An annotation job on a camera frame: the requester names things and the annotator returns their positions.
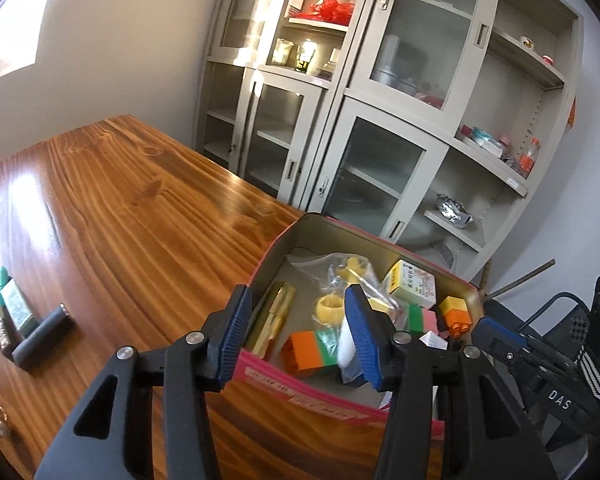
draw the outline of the cabinet handle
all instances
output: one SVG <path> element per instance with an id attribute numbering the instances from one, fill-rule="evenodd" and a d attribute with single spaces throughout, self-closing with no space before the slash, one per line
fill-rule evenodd
<path id="1" fill-rule="evenodd" d="M 325 177 L 322 181 L 322 185 L 318 188 L 318 196 L 322 198 L 324 196 L 324 192 L 327 191 L 327 184 L 329 183 L 329 178 Z"/>
<path id="2" fill-rule="evenodd" d="M 487 43 L 487 32 L 489 31 L 489 25 L 485 25 L 484 23 L 480 24 L 478 27 L 478 35 L 475 37 L 475 44 L 480 48 L 484 48 L 484 45 Z"/>
<path id="3" fill-rule="evenodd" d="M 289 161 L 289 169 L 286 171 L 286 179 L 289 182 L 293 182 L 294 180 L 294 171 L 296 170 L 297 162 L 295 160 Z"/>
<path id="4" fill-rule="evenodd" d="M 389 235 L 389 240 L 394 241 L 395 235 L 397 235 L 400 232 L 400 229 L 402 228 L 403 225 L 404 225 L 404 222 L 402 220 L 398 220 L 395 223 L 394 228 L 391 229 L 391 234 Z"/>
<path id="5" fill-rule="evenodd" d="M 380 10 L 387 10 L 389 6 L 389 1 L 391 0 L 380 0 Z"/>

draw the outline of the table surface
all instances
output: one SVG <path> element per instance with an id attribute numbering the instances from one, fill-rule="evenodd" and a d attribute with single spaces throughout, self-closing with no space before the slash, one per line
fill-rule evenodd
<path id="1" fill-rule="evenodd" d="M 32 374 L 0 353 L 0 449 L 30 479 L 117 348 L 161 348 L 222 309 L 301 213 L 131 116 L 90 124 L 0 163 L 0 265 L 32 310 L 77 325 Z M 161 391 L 154 464 L 166 478 Z M 382 430 L 308 412 L 232 381 L 208 394 L 225 479 L 369 479 Z M 430 478 L 440 471 L 440 450 Z"/>

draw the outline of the red plastic bag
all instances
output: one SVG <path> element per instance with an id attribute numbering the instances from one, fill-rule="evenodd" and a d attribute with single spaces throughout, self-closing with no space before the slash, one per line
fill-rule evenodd
<path id="1" fill-rule="evenodd" d="M 311 5 L 309 12 L 298 12 L 293 18 L 349 25 L 354 7 L 355 4 L 341 4 L 338 0 L 318 0 Z"/>

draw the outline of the white and yellow box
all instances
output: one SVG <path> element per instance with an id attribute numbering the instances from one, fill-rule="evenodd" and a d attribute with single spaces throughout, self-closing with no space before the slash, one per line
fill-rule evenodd
<path id="1" fill-rule="evenodd" d="M 382 287 L 400 303 L 431 308 L 436 304 L 433 274 L 404 260 L 398 260 L 382 280 Z"/>

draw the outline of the white cup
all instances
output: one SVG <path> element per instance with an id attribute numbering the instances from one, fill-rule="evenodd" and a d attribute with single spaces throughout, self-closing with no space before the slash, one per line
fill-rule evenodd
<path id="1" fill-rule="evenodd" d="M 526 36 L 520 36 L 520 43 L 522 43 L 523 47 L 528 48 L 531 51 L 536 49 L 536 44 Z"/>

